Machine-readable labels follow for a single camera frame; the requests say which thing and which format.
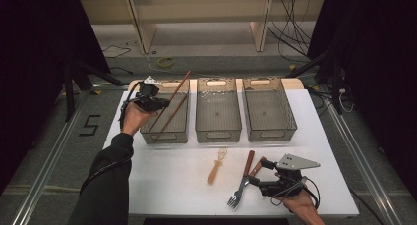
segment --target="silver gripper plate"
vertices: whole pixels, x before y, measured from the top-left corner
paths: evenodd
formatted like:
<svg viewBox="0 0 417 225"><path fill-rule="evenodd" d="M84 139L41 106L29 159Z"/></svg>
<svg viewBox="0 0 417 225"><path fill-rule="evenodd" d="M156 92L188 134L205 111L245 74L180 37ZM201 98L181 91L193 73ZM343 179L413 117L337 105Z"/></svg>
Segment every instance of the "silver gripper plate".
<svg viewBox="0 0 417 225"><path fill-rule="evenodd" d="M276 164L277 168L288 170L300 170L306 168L320 167L320 163L305 158L301 158L292 154L285 154Z"/></svg>

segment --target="cable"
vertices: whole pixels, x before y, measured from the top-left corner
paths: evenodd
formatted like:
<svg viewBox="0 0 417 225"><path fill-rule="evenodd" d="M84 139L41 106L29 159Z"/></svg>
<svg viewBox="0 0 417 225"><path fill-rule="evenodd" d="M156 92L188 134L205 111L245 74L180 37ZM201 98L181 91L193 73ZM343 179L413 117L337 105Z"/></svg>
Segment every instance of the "cable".
<svg viewBox="0 0 417 225"><path fill-rule="evenodd" d="M119 57L119 56L124 55L124 54L131 51L131 48L129 48L129 47L120 47L120 46L116 46L116 45L109 45L107 48L105 48L104 50L101 50L101 51L106 51L110 47L116 47L116 48L119 48L119 49L122 49L122 50L127 50L127 51L125 51L121 54L118 54L116 56L107 56L107 58L116 58L116 57Z"/></svg>
<svg viewBox="0 0 417 225"><path fill-rule="evenodd" d="M284 200L288 197L288 195L292 192L292 191L294 191L294 190L296 190L296 189L299 189L299 188L302 188L302 190L305 190L309 195L310 195L310 197L312 197L313 198L313 200L315 201L315 203L314 203L314 207L315 207L315 209L318 209L319 208L319 206L320 206L320 192L319 192L319 188L317 187L317 185L311 180L311 179L309 179L309 178L307 178L307 177L303 177L303 179L306 179L306 180L308 180L308 181L310 181L313 185L314 185L314 187L316 188L316 192L317 192L317 196L315 196L306 186L305 186L305 184L302 182L302 181L299 181L299 182L297 182L296 184L294 184L293 186L291 186L290 188L288 188L288 189L286 189L286 190L284 190L284 191L282 191L282 192L280 192L280 193L277 193L277 194L275 194L274 196L272 196L271 198L270 198L270 202L273 204L273 205L275 205L275 206L280 206L280 205L282 205L283 203L284 203ZM280 203L275 203L275 202L273 202L273 200L276 198L276 197L278 197L279 195L282 195L282 194L284 194L285 193L285 195L282 197L282 200L280 201Z"/></svg>
<svg viewBox="0 0 417 225"><path fill-rule="evenodd" d="M282 205L283 203L284 203L284 200L287 198L287 196L292 192L292 191L294 191L294 190L296 190L296 189L298 189L298 188L300 188L300 187L302 187L303 186L303 183L301 183L301 181L300 182L298 182L298 183L296 183L296 184L294 184L293 186L291 186L290 188L288 188L288 189L286 189L286 190L284 190L284 191L282 191L282 192L280 192L280 193L277 193L277 194L275 194L275 195L273 195L272 197L270 197L270 203L272 203L273 205L275 205L275 206L280 206L280 205ZM285 195L282 197L282 200L280 201L280 203L275 203L275 202L273 202L273 200L276 198L276 197L278 197L279 195L282 195L282 194L284 194L285 193Z"/></svg>
<svg viewBox="0 0 417 225"><path fill-rule="evenodd" d="M126 71L127 73L129 73L129 74L133 75L133 72L132 72L132 71L128 71L128 70L126 70L126 69L123 69L122 67L118 67L118 66L116 66L116 67L110 67L110 70L112 70L112 69L119 69L119 70L123 70L123 71Z"/></svg>
<svg viewBox="0 0 417 225"><path fill-rule="evenodd" d="M103 173L105 173L105 172L107 172L107 171L110 171L110 170L112 170L112 169L114 169L114 168L116 168L116 167L118 167L118 166L120 166L120 165L122 165L122 164L124 164L124 163L126 163L126 162L128 162L128 161L130 161L131 160L131 158L132 158L132 156L133 156L133 150L130 152L130 154L127 156L127 157L125 157L125 158L123 158L123 159L121 159L121 160L118 160L118 161L115 161L115 162L113 162L113 163L111 163L111 164L109 164L109 165L107 165L107 166L104 166L104 167L102 167L102 168L100 168L99 170L97 170L95 173L93 173L93 174L91 174L84 182L83 182L83 185L81 186L81 188L80 188L80 193L79 193L79 195L81 195L82 193L83 193L83 190L86 188L86 186L92 181L92 180L94 180L96 177L98 177L98 176L100 176L100 175L102 175Z"/></svg>
<svg viewBox="0 0 417 225"><path fill-rule="evenodd" d="M295 51L297 51L298 53L300 53L303 56L307 56L303 51L300 51L299 49L297 49L296 47L294 47L293 45L291 45L290 43L288 43L287 41L285 41L284 39L278 37L278 35L276 35L271 29L270 27L267 27L268 30L270 31L270 33L272 33L272 35L278 39L279 41L282 41L283 43L285 43L287 46L291 47L292 49L294 49Z"/></svg>
<svg viewBox="0 0 417 225"><path fill-rule="evenodd" d="M136 88L138 85L142 84L142 83L143 83L142 81L138 81L138 82L136 82L136 83L132 86L131 90L129 91L129 94L128 94L128 96L126 97L126 100L125 100L125 101L123 101L122 107L120 108L120 118L119 118L119 126L120 126L120 130L122 130L122 129L123 129L123 120L125 119L125 110L126 110L126 108L128 107L128 104L129 104L129 102L130 102L130 97L132 96L133 91L135 91L135 88Z"/></svg>
<svg viewBox="0 0 417 225"><path fill-rule="evenodd" d="M324 98L324 99L331 100L331 93L322 92L322 91L316 91L316 90L314 90L311 87L306 86L306 85L304 85L304 88L307 89L307 91L309 91L310 94L316 95L316 96L318 96L320 98Z"/></svg>
<svg viewBox="0 0 417 225"><path fill-rule="evenodd" d="M286 21L286 24L285 24L284 29L283 29L282 31L285 31L285 29L287 28L288 24L289 24L289 19ZM286 59L286 60L288 60L288 61L294 61L294 60L292 60L292 59L289 59L289 58L285 57L285 56L282 54L282 52L281 52L281 48L280 48L279 42L280 42L280 41L282 41L282 35L283 35L283 32L281 33L281 35L280 35L280 37L279 37L279 38L277 37L277 38L278 38L278 53L279 53L279 55L280 55L282 58L284 58L284 59Z"/></svg>
<svg viewBox="0 0 417 225"><path fill-rule="evenodd" d="M283 7L284 7L284 9L285 9L285 12L286 12L286 14L287 14L287 18L288 18L288 23L289 23L289 21L291 21L291 23L293 24L293 27L294 27L294 32L295 32L295 34L297 35L297 33L300 35L300 38L303 40L303 42L305 42L304 41L304 38L303 38L303 35L299 32L299 31L301 31L303 34L304 34L304 36L306 36L307 38L309 38L310 40L311 40L311 37L309 36L309 35L307 35L301 28L300 28L300 26L295 22L295 14L294 14L294 5L295 5L295 0L291 0L291 2L292 2L292 5L291 5L291 13L289 13L288 12L288 9L287 9L287 7L285 6L285 3L284 3L284 1L283 0L281 0L281 3L282 3L282 5L283 5Z"/></svg>
<svg viewBox="0 0 417 225"><path fill-rule="evenodd" d="M318 115L319 116L319 118L323 115L323 113L325 113L325 111L328 109L328 107L329 106L331 106L332 105L332 103L330 102L329 104L328 104L328 106L326 106L326 108Z"/></svg>
<svg viewBox="0 0 417 225"><path fill-rule="evenodd" d="M299 42L299 40L296 40L294 37L289 36L287 34L284 33L284 31L282 31L281 29L279 29L279 27L275 24L275 22L272 22L273 26L275 27L275 29L277 29L280 33L282 33L282 35L284 35L286 38L291 39L293 41Z"/></svg>
<svg viewBox="0 0 417 225"><path fill-rule="evenodd" d="M171 74L171 75L185 75L186 74L186 73L175 73L175 72L170 72L170 71L157 70L150 64L150 60L148 58L148 55L146 53L144 53L144 56L145 56L145 58L147 58L149 68L153 71L167 73L167 74ZM225 76L209 76L209 75L194 73L194 72L193 72L193 74L198 75L198 76L202 76L202 77L209 77L209 78L225 78Z"/></svg>
<svg viewBox="0 0 417 225"><path fill-rule="evenodd" d="M342 101L341 101L341 96L343 95L343 92L340 94L340 96L339 96L339 102L340 102L340 106L343 108L343 110L344 111L346 111L347 113L350 113L350 112L352 112L352 110L353 110L353 106L355 106L355 104L354 103L352 103L352 106L350 106L350 110L347 110L345 107L344 107L344 105L343 105L343 103L342 103Z"/></svg>
<svg viewBox="0 0 417 225"><path fill-rule="evenodd" d="M316 201L315 203L315 208L318 209L319 205L320 205L320 192L319 192L319 188L317 187L317 185L313 182L313 180L306 178L308 181L310 181L310 183L312 183L314 185L314 187L316 188L316 192L317 192L317 197L309 190L307 189L307 187L304 186L304 190L307 191L308 194L310 194L310 196Z"/></svg>
<svg viewBox="0 0 417 225"><path fill-rule="evenodd" d="M306 12L303 15L303 20L301 20L299 26L301 26L301 24L303 24L303 22L304 22L304 19L306 19L306 15L307 15L307 12L309 11L309 8L310 8L310 0L307 1L307 9L306 9Z"/></svg>
<svg viewBox="0 0 417 225"><path fill-rule="evenodd" d="M325 106L325 102L323 101L322 97L321 97L319 94L314 93L314 92L309 92L309 93L310 93L310 94L312 94L312 95L317 96L317 97L320 99L320 101L321 101L320 106L315 106L315 109L320 109L320 108L322 108L323 106Z"/></svg>
<svg viewBox="0 0 417 225"><path fill-rule="evenodd" d="M366 203L364 200L362 200L351 188L349 188L350 193L352 193L355 197L357 197L364 205L366 208L368 208L368 210L372 213L372 215L374 215L374 217L378 220L378 222L381 225L384 225L383 220L378 216L378 214L371 208L371 206L369 206L368 203Z"/></svg>

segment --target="gray floor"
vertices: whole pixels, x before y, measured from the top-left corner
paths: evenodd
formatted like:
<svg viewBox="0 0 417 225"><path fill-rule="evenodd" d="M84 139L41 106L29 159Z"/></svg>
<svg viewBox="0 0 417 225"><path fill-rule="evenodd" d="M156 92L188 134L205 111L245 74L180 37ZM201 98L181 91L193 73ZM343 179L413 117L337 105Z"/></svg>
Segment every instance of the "gray floor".
<svg viewBox="0 0 417 225"><path fill-rule="evenodd" d="M303 29L307 33L311 33L313 28L314 23L303 24ZM277 41L270 32L264 52L256 52L247 23L160 25L152 44L153 53L149 54L149 62L147 57L139 52L132 27L96 26L94 30L103 49L110 45L131 49L130 52L120 57L107 59L110 67L120 67L134 73L130 75L120 69L112 70L113 76L126 82L142 79L147 75L158 79L180 78L187 70L193 71L192 78L215 75L236 78L286 75L291 65L300 67L303 64L282 59L278 53ZM280 46L279 48L285 56L297 60L302 59L289 47ZM126 49L111 47L104 54L112 57L124 51ZM157 59L164 56L175 59L173 67L163 69L157 66ZM313 69L303 74L300 80L305 85L314 85L312 77L315 71ZM91 79L95 83L104 83L97 77L91 77ZM101 92L99 95L92 93L87 97L47 185L35 204L29 224L65 224L77 201L80 185L88 173L95 154L103 147L117 103L124 90L107 85L96 89ZM312 101L318 107L322 104L322 101L314 95L312 95ZM346 183L380 217L383 217L330 115L330 108L332 107L327 108L324 105L318 108L317 112ZM36 140L36 147L28 152L15 177L0 197L0 224L11 224L16 217L30 186L35 182L43 163L47 160L55 142L60 137L61 130L65 127L65 111L65 96L61 95L57 98L42 134ZM96 124L98 128L94 136L82 137L80 134L92 133L92 129L84 128L89 115L100 116L89 120L90 124ZM417 224L416 200L401 183L386 157L378 151L378 144L363 121L361 113L356 109L351 113L344 111L343 118L386 190L402 224ZM364 204L357 198L355 201L360 210L359 216L346 219L325 218L325 222L327 224L378 224ZM289 221L290 224L301 224L296 218L290 218ZM130 217L130 224L142 223L143 218L133 215Z"/></svg>

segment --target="wires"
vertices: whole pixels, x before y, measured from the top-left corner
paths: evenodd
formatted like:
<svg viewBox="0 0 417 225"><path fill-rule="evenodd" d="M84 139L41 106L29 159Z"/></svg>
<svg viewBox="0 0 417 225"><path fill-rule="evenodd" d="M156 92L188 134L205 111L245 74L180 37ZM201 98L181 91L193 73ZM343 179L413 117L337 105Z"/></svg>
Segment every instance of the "wires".
<svg viewBox="0 0 417 225"><path fill-rule="evenodd" d="M132 71L128 71L128 70L126 70L126 69L123 69L122 67L118 67L118 66L115 66L115 67L110 67L110 70L115 70L115 69L118 69L118 70L123 70L123 71L125 71L126 73L129 73L129 74L133 75L133 72L132 72Z"/></svg>
<svg viewBox="0 0 417 225"><path fill-rule="evenodd" d="M304 88L305 88L305 89L307 89L307 90L309 91L309 93L310 93L312 96L317 96L317 97L320 99L321 104L320 104L320 106L315 106L315 108L316 108L316 109L320 109L320 108L322 108L323 106L325 106L325 101L324 101L324 99L331 99L331 94L330 94L330 93L327 93L327 92L321 92L321 91L316 91L316 90L314 90L313 88L311 88L311 87L309 87L309 86L306 86L306 85L304 85Z"/></svg>
<svg viewBox="0 0 417 225"><path fill-rule="evenodd" d="M102 168L100 168L99 170L97 170L95 173L93 173L93 174L91 174L84 182L83 182L83 184L81 185L81 188L80 188L80 193L79 193L79 195L81 195L82 193L83 193L83 190L86 188L86 186L92 181L92 180L94 180L96 177L98 177L98 176L100 176L101 174L103 174L103 173L105 173L105 172L107 172L107 171L110 171L110 170L112 170L112 169L114 169L114 168L116 168L116 167L119 167L120 165L122 165L122 164L124 164L124 163L127 163L127 162L129 162L130 160L131 160L131 158L132 158L132 156L133 156L133 150L129 153L129 155L128 156L126 156L125 158L123 158L123 159L120 159L120 160L118 160L118 161L114 161L114 162L112 162L112 163L110 163L109 165L107 165L107 166L104 166L104 167L102 167Z"/></svg>
<svg viewBox="0 0 417 225"><path fill-rule="evenodd" d="M282 2L282 5L285 9L285 12L286 12L287 20L286 20L285 26L284 26L283 30L281 30L281 29L278 28L278 26L275 24L275 22L272 22L275 29L279 32L279 35L277 35L275 32L273 32L270 27L268 27L268 30L272 33L272 35L276 39L278 39L278 52L279 52L279 55L282 58L284 58L288 61L292 61L292 62L305 62L305 61L293 60L293 59L290 59L290 58L286 57L285 55L283 55L283 52L281 51L280 42L286 44L287 46L291 47L293 50L297 51L301 55L307 57L307 52L306 51L309 48L309 45L310 45L309 40L311 38L310 38L309 35L307 35L307 33L305 33L301 29L300 25L304 22L304 19L305 19L307 13L308 13L308 10L309 10L309 7L310 7L310 0L308 0L307 8L306 8L306 11L303 15L303 18L302 18L302 21L301 21L300 25L298 25L295 22L295 12L294 12L295 0L289 0L288 5L286 5L284 0L281 0L281 2ZM289 35L291 24L292 24L292 27L293 27L293 32L292 32L292 35ZM293 42L296 42L297 47L295 47L295 46L291 45L289 42L285 41L285 39L283 39L283 37L286 38L286 39L290 39Z"/></svg>
<svg viewBox="0 0 417 225"><path fill-rule="evenodd" d="M315 196L307 187L306 187L306 185L305 185L305 183L303 182L303 180L304 181L310 181L312 184L313 184L313 186L316 188L316 192L317 192L317 196ZM280 206L280 205L282 205L283 203L284 203L284 200L286 199L286 198L288 198L288 195L291 193L291 192L293 192L294 190L297 190L297 189L302 189L302 190L305 190L309 195L310 195L310 197L312 197L313 198L313 200L315 201L315 209L318 209L319 208L319 205L320 205L320 192L319 192L319 188L317 187L317 185L311 180L311 179L309 179L309 178L307 178L306 176L304 176L299 182L297 182L296 184L294 184L293 186L291 186L290 188L288 188L288 189L286 189L286 190L284 190L284 191L282 191L282 192L280 192L280 193L277 193L277 194L275 194L273 197L271 197L270 198L270 203L272 203L273 205L275 205L275 206ZM282 195L282 194L285 194L283 197L282 197L282 200L280 201L280 203L275 203L275 202L273 202L273 200L276 198L276 197L279 197L280 195Z"/></svg>
<svg viewBox="0 0 417 225"><path fill-rule="evenodd" d="M327 106L326 106L326 108L320 113L320 114L318 114L318 116L319 116L319 118L325 113L325 111L330 107L332 105L332 103L330 102Z"/></svg>
<svg viewBox="0 0 417 225"><path fill-rule="evenodd" d="M185 74L186 74L186 72L184 72L184 73L176 73L176 72L171 72L171 71L164 71L164 70L158 70L158 69L155 69L155 68L154 68L154 67L150 64L150 60L149 60L148 55L147 55L146 53L144 53L144 56L145 56L145 58L147 58L149 68L150 68L151 70L153 70L153 71L156 71L156 72L161 72L161 73L167 73L167 74L171 74L171 75L185 75ZM200 74L200 73L195 73L195 72L193 72L193 74L194 74L194 75L198 75L198 76L202 76L202 77L209 77L209 78L224 78L224 76L205 75L205 74Z"/></svg>
<svg viewBox="0 0 417 225"><path fill-rule="evenodd" d="M118 54L116 56L107 56L107 58L116 58L116 57L122 56L122 55L124 55L124 54L126 54L126 53L128 53L128 52L131 51L131 48L129 48L129 47L121 47L121 46L117 46L117 45L109 45L109 46L107 46L107 48L105 48L104 50L101 50L101 51L103 51L103 52L104 51L108 51L108 49L111 48L111 47L116 47L116 48L119 48L119 49L122 49L122 50L126 50L126 51L124 51L124 52L122 52L122 53L120 53L120 54Z"/></svg>
<svg viewBox="0 0 417 225"><path fill-rule="evenodd" d="M368 210L372 213L372 215L374 215L374 217L378 220L378 222L381 225L384 225L383 220L378 216L378 214L371 208L371 206L369 206L368 203L366 203L364 200L362 200L351 188L349 188L350 193L352 193L355 197L357 197L364 205L366 208L368 208Z"/></svg>
<svg viewBox="0 0 417 225"><path fill-rule="evenodd" d="M342 100L341 100L341 96L343 95L343 92L340 94L340 96L339 96L339 102L340 102L340 106L343 108L343 110L344 111L346 111L347 113L350 113L350 112L352 112L352 110L353 110L353 107L355 106L355 104L354 103L352 103L352 105L350 106L350 109L348 110L348 109L346 109L345 107L344 107L344 104L343 104L343 102L342 102Z"/></svg>

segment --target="hand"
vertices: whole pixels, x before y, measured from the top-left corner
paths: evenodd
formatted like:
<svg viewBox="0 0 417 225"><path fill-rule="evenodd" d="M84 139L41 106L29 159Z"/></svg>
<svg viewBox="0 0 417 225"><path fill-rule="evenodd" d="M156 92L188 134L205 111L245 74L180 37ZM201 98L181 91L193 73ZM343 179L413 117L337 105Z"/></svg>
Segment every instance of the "hand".
<svg viewBox="0 0 417 225"><path fill-rule="evenodd" d="M304 223L309 225L322 225L325 222L317 213L310 195L303 189L300 194L294 197L277 198L284 206L291 210Z"/></svg>
<svg viewBox="0 0 417 225"><path fill-rule="evenodd" d="M157 116L157 112L147 112L139 108L134 102L130 102L125 110L122 133L133 136L140 127L145 125L151 117Z"/></svg>

